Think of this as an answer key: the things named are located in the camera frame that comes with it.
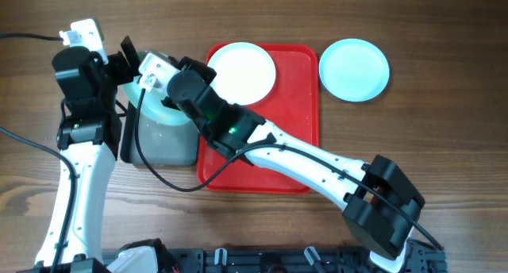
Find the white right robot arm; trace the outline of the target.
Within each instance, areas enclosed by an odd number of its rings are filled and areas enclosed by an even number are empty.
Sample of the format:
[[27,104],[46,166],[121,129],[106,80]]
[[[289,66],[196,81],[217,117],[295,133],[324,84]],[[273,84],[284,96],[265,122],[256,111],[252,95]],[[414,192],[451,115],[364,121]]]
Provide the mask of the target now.
[[273,122],[220,98],[215,71],[185,58],[156,64],[166,103],[190,118],[207,144],[229,161],[282,173],[337,205],[351,234],[374,265],[398,272],[424,198],[402,170],[383,156],[371,163],[336,156],[299,140]]

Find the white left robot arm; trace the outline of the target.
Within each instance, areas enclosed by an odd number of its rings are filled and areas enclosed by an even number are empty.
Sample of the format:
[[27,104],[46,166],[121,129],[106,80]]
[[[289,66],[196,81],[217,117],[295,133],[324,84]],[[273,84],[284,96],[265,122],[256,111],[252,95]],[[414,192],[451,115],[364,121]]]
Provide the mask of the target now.
[[139,65],[129,37],[120,52],[107,57],[75,46],[52,60],[63,92],[56,138],[61,168],[48,234],[35,259],[37,272],[69,272],[76,261],[102,259],[106,188],[121,141],[117,88],[133,81]]

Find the light blue plate front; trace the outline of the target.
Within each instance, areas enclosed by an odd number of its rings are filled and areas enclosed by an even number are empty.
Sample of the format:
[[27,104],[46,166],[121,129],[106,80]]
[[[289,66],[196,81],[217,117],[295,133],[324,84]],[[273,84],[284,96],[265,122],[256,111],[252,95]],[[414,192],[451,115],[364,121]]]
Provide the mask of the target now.
[[[146,53],[140,56],[141,61],[146,56]],[[126,83],[122,87],[129,102],[135,107],[137,107],[139,102],[141,91],[145,90],[140,88],[138,84],[140,77],[141,74],[135,76],[131,83]],[[140,112],[151,120],[163,125],[176,126],[188,123],[190,119],[181,110],[163,105],[163,100],[166,97],[167,95],[157,91],[147,92],[145,90]]]

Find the light blue plate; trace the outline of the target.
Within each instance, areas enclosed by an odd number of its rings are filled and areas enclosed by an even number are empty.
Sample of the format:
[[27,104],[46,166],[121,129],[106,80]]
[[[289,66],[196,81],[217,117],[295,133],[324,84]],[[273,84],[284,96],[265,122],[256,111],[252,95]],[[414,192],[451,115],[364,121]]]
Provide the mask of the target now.
[[[140,56],[141,61],[146,56],[146,53]],[[122,87],[129,102],[135,107],[137,107],[139,102],[141,91],[145,90],[140,88],[138,84],[140,77],[141,74],[135,76],[131,83],[126,83]],[[166,97],[167,95],[157,91],[147,92],[145,90],[140,112],[151,120],[163,125],[176,126],[188,123],[190,119],[181,110],[163,105],[163,100]]]
[[319,79],[334,97],[346,102],[367,102],[387,88],[391,69],[387,57],[374,44],[348,38],[332,43],[318,63]]

